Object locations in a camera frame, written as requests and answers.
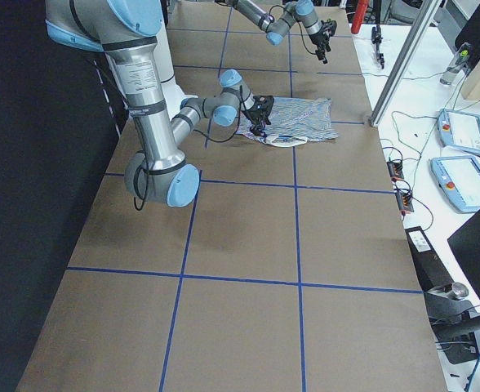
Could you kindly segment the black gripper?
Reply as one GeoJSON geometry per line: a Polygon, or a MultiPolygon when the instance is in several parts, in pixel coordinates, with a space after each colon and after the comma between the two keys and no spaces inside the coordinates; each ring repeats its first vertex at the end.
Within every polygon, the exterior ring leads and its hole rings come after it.
{"type": "Polygon", "coordinates": [[[272,113],[274,96],[253,96],[253,100],[252,106],[244,109],[244,115],[251,123],[249,132],[255,137],[266,138],[265,128],[271,124],[269,116],[272,113]]]}
{"type": "Polygon", "coordinates": [[[327,53],[331,51],[330,38],[336,33],[336,20],[318,20],[310,27],[310,40],[316,47],[315,55],[323,64],[328,63],[327,53]]]}

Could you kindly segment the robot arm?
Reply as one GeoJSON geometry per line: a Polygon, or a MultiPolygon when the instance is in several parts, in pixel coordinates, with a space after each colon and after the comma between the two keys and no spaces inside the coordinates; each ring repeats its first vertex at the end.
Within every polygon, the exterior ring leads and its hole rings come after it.
{"type": "Polygon", "coordinates": [[[335,35],[337,22],[332,19],[321,20],[315,11],[312,1],[290,1],[284,6],[273,5],[282,9],[282,14],[276,18],[271,11],[265,11],[253,1],[231,0],[216,1],[225,7],[232,7],[246,17],[252,24],[265,33],[266,39],[278,46],[294,25],[304,28],[311,43],[315,46],[310,51],[303,40],[306,51],[317,57],[323,64],[328,63],[327,53],[331,51],[330,39],[335,35]]]}
{"type": "Polygon", "coordinates": [[[60,44],[108,57],[118,91],[138,132],[142,150],[125,171],[136,201],[190,204],[198,192],[198,169],[186,162],[179,145],[204,118],[222,127],[241,116],[256,133],[269,125],[272,96],[256,96],[242,76],[229,69],[216,97],[185,97],[174,116],[163,94],[172,71],[159,1],[47,1],[49,37],[60,44]]]}

